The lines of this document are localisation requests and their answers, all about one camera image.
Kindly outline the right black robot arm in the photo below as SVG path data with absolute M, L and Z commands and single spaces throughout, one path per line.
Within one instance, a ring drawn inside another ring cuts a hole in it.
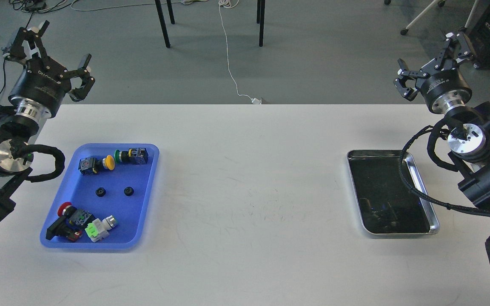
M 472 91 L 459 66 L 472 60 L 475 52 L 465 33 L 447 33 L 440 53 L 419 70 L 410 70 L 399 59 L 398 76 L 393 81 L 400 95 L 412 101 L 421 94 L 430 112 L 442 114 L 434 126 L 426 126 L 403 147 L 399 161 L 413 142 L 429 133 L 427 153 L 440 168 L 459 172 L 458 188 L 474 207 L 444 203 L 417 190 L 406 179 L 404 185 L 419 198 L 448 210 L 490 217 L 490 102 L 468 107 Z

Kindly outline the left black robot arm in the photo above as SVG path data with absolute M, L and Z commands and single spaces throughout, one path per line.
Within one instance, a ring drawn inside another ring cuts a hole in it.
M 21 27 L 2 49 L 4 61 L 20 63 L 23 70 L 9 97 L 0 105 L 0 177 L 9 177 L 0 188 L 0 221 L 16 207 L 11 195 L 24 181 L 55 179 L 63 173 L 65 157 L 60 149 L 29 144 L 40 123 L 56 116 L 66 95 L 74 102 L 84 100 L 95 83 L 86 54 L 77 69 L 70 70 L 51 58 L 41 38 L 49 26 Z

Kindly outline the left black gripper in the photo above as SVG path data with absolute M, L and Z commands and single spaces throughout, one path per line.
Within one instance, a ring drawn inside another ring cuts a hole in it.
M 23 66 L 23 71 L 8 96 L 9 102 L 17 106 L 19 99 L 30 99 L 45 106 L 53 118 L 66 93 L 74 102 L 83 101 L 93 87 L 95 78 L 90 76 L 88 70 L 91 54 L 86 54 L 78 68 L 72 71 L 66 71 L 66 67 L 49 58 L 41 41 L 48 26 L 49 21 L 45 20 L 39 28 L 20 27 L 15 37 L 2 47 L 2 56 L 5 61 L 17 62 Z M 69 80 L 72 78 L 81 79 L 79 87 L 71 89 Z

